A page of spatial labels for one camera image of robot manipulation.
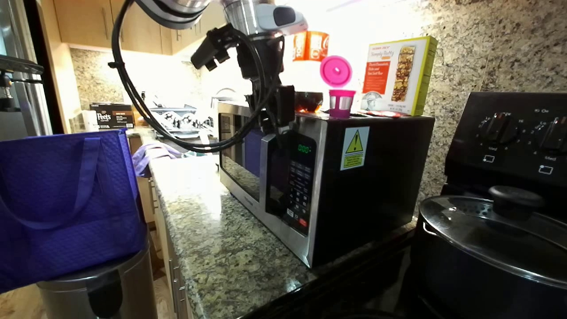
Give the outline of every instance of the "refrigerator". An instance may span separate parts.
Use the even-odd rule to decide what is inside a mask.
[[[2,0],[0,33],[0,140],[63,133],[36,0]]]

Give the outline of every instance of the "sticker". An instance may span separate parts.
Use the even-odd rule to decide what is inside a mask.
[[[341,170],[366,165],[371,127],[348,127],[344,131]]]

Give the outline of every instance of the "floor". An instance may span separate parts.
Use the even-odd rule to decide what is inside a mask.
[[[167,290],[167,278],[162,275],[155,280],[158,319],[174,317]],[[43,310],[40,289],[36,285],[27,285],[18,290],[0,294],[0,319],[49,319]]]

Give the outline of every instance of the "pink object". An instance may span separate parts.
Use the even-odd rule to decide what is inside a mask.
[[[355,90],[330,90],[330,115],[350,117],[355,99]]]
[[[352,80],[353,69],[346,58],[332,55],[321,62],[320,72],[328,85],[343,87]]]

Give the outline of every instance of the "trash can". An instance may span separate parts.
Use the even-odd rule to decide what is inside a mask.
[[[109,266],[38,283],[50,319],[157,319],[150,248]]]

